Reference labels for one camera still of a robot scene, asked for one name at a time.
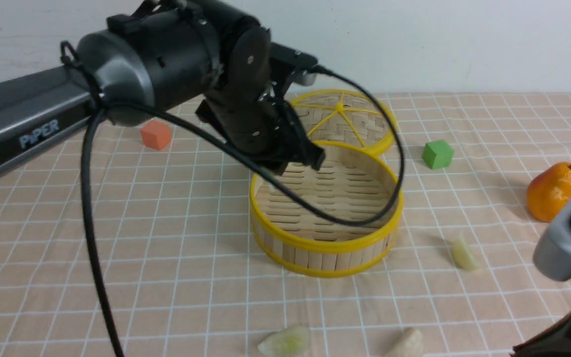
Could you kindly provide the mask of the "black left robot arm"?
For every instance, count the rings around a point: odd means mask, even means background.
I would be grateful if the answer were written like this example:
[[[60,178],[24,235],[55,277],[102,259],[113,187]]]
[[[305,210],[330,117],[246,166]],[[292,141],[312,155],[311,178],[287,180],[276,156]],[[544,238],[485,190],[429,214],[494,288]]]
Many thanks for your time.
[[[219,0],[146,0],[107,18],[62,65],[0,83],[0,177],[75,135],[109,104],[167,111],[204,95],[198,118],[226,144],[280,176],[287,164],[319,169],[284,99],[310,85],[317,59],[284,47],[254,16]]]

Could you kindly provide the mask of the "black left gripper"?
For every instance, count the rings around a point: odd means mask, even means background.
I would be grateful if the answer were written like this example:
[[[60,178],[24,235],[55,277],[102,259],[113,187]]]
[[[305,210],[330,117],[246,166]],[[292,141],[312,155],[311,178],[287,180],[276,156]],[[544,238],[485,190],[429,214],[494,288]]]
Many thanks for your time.
[[[290,163],[318,170],[326,154],[308,138],[299,115],[273,84],[271,32],[253,26],[224,43],[224,72],[196,113],[239,152],[277,175]]]

